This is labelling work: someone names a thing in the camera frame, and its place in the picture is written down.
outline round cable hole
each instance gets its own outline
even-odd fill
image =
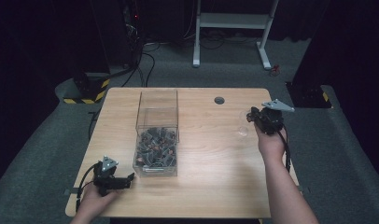
[[[215,103],[218,104],[218,105],[222,105],[222,104],[225,103],[225,100],[224,100],[223,97],[218,96],[218,97],[215,98]]]

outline white metal stand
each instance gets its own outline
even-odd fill
[[[200,32],[201,27],[215,28],[241,28],[241,29],[257,29],[264,30],[262,40],[257,42],[264,69],[270,70],[268,56],[265,51],[265,43],[268,39],[268,34],[271,30],[272,22],[274,21],[274,13],[276,12],[279,0],[274,0],[272,9],[267,15],[253,14],[229,14],[229,13],[202,13],[201,0],[198,0],[197,16],[196,16],[196,35],[193,50],[193,66],[199,67],[200,60]]]

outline box of small parts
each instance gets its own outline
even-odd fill
[[[133,168],[140,177],[176,176],[177,90],[142,91],[136,122]]]

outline wooden table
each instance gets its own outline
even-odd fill
[[[115,177],[134,172],[136,117],[141,91],[169,88],[112,88],[79,169],[82,176],[104,155],[118,161]],[[265,89],[177,88],[179,110],[178,174],[138,177],[102,214],[104,217],[270,217],[264,163],[253,123],[244,115],[251,106],[271,101]],[[216,97],[225,103],[218,105]],[[239,127],[246,127],[243,136]],[[291,176],[298,185],[294,169]],[[71,194],[66,214],[75,214]]]

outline person's left hand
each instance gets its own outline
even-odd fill
[[[102,197],[98,192],[97,186],[92,183],[86,185],[81,205],[71,223],[91,223],[91,221],[99,216],[120,193],[121,190],[113,190],[105,197]]]

